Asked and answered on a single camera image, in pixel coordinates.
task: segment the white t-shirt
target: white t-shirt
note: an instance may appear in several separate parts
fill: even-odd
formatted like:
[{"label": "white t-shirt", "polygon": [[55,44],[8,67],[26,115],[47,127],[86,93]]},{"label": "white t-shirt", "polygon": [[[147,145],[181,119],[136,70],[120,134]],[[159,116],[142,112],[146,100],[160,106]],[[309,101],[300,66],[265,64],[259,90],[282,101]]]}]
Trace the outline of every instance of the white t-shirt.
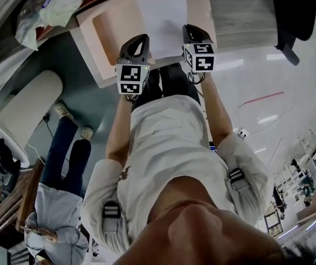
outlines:
[{"label": "white t-shirt", "polygon": [[[122,169],[116,161],[99,161],[85,194],[82,223],[97,243],[124,253],[147,225],[160,192],[180,176],[198,179],[216,207],[236,213],[250,224],[263,216],[272,193],[266,167],[237,135],[218,146],[219,155],[211,151],[203,112],[194,99],[175,95],[135,109],[130,143],[126,166]],[[222,160],[228,156],[235,156],[250,185],[241,199],[232,189]],[[102,217],[103,205],[111,200],[121,208],[114,232],[104,229]]]}]

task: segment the chair backrest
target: chair backrest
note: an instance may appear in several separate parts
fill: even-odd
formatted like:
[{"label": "chair backrest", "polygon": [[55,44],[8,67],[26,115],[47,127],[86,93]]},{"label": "chair backrest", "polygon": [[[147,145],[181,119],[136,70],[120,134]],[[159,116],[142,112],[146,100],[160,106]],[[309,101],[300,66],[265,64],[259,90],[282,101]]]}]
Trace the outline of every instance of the chair backrest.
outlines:
[{"label": "chair backrest", "polygon": [[13,191],[0,203],[0,233],[9,225],[14,225],[18,232],[23,233],[20,227],[24,226],[33,210],[43,167],[42,162],[37,160],[33,169],[22,171]]}]

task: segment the sneaker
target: sneaker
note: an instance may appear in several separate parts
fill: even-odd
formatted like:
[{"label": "sneaker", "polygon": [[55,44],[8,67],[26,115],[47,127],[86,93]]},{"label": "sneaker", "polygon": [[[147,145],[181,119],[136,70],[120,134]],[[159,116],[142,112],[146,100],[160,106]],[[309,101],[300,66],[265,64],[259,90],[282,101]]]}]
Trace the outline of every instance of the sneaker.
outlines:
[{"label": "sneaker", "polygon": [[86,139],[86,140],[90,140],[93,136],[93,130],[88,127],[88,126],[85,126],[84,129],[82,130],[82,134],[81,134],[81,137],[83,139]]},{"label": "sneaker", "polygon": [[68,111],[67,107],[62,102],[57,102],[54,106],[56,113],[60,118],[66,116],[69,117],[72,121],[74,120],[73,115]]}]

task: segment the white paper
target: white paper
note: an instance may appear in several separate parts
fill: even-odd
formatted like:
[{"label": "white paper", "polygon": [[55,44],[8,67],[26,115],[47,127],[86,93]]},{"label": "white paper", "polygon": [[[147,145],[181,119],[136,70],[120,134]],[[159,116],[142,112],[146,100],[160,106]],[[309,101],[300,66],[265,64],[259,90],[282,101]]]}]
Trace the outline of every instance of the white paper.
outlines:
[{"label": "white paper", "polygon": [[150,39],[154,59],[182,55],[182,27],[187,23],[186,0],[136,0]]}]

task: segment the plastic bag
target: plastic bag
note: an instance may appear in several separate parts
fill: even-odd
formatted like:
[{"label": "plastic bag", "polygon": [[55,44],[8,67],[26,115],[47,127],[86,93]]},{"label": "plastic bag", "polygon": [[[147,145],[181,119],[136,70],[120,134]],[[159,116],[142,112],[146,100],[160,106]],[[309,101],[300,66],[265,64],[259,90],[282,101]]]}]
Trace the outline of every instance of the plastic bag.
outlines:
[{"label": "plastic bag", "polygon": [[38,50],[36,28],[65,27],[83,0],[28,0],[18,15],[15,38],[24,46]]}]

